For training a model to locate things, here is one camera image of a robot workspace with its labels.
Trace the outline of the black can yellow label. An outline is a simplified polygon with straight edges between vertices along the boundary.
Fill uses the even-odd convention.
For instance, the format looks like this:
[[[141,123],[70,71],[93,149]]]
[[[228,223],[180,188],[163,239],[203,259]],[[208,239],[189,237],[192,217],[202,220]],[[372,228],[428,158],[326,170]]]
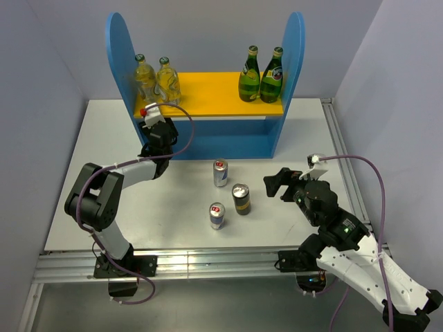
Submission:
[[[234,184],[231,194],[234,201],[235,210],[240,215],[247,215],[251,211],[250,190],[246,184]]]

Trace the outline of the clear glass bottle green cap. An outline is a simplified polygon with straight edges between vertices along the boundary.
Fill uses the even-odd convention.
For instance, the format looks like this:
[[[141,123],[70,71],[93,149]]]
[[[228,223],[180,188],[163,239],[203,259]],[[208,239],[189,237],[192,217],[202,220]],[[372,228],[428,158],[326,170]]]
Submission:
[[[161,57],[159,64],[160,69],[156,74],[156,83],[162,101],[180,105],[181,88],[177,71],[170,66],[168,57]]]

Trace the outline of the red bull can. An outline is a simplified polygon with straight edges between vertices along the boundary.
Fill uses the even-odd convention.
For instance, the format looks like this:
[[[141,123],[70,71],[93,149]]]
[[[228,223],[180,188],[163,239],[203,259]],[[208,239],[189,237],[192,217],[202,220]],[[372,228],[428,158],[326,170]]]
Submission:
[[[224,187],[228,182],[228,163],[218,158],[213,163],[213,180],[216,187]]]
[[[214,230],[224,227],[226,208],[220,202],[214,202],[209,207],[210,224]]]

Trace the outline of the Red Bull can front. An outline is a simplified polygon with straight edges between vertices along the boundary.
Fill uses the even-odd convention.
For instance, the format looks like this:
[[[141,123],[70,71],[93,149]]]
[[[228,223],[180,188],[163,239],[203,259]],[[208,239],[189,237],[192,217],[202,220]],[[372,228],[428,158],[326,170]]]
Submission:
[[[209,207],[210,224],[214,230],[224,227],[226,208],[220,202],[214,202]]]

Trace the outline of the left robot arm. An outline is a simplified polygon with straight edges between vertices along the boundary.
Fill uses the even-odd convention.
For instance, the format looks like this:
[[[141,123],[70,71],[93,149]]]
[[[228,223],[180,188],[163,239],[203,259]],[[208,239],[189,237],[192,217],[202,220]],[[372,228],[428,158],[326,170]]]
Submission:
[[[122,235],[116,215],[122,191],[140,183],[159,178],[169,165],[172,146],[179,135],[171,119],[166,118],[152,127],[140,124],[147,135],[138,160],[131,165],[105,170],[87,163],[81,169],[64,204],[64,211],[87,231],[109,257],[110,269],[119,276],[134,270],[134,248]]]

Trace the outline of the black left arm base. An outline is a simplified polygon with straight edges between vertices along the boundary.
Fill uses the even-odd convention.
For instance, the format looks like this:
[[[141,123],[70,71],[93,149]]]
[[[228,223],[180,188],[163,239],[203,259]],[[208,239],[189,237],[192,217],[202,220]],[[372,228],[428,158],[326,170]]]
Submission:
[[[158,257],[155,255],[136,255],[123,261],[116,261],[123,268],[121,269],[101,254],[96,259],[93,278],[108,281],[108,294],[111,297],[127,299],[136,294],[141,277],[155,276],[157,262]]]

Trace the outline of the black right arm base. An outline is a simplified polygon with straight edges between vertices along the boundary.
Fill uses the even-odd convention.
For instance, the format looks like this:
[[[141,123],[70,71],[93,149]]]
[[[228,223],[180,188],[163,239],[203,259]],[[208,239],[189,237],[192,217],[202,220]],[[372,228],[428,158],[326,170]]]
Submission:
[[[281,273],[294,273],[298,287],[302,291],[320,292],[327,285],[325,271],[321,270],[316,260],[301,250],[281,250],[274,268]]]

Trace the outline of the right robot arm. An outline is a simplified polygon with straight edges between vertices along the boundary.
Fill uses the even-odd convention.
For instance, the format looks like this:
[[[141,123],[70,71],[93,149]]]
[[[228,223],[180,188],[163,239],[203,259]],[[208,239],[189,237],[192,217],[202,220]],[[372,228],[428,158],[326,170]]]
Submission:
[[[287,186],[281,200],[295,203],[317,229],[298,249],[279,251],[275,267],[282,273],[326,270],[370,301],[394,331],[424,331],[442,294],[419,285],[379,251],[371,231],[339,207],[328,182],[300,176],[283,167],[264,177],[267,196]]]

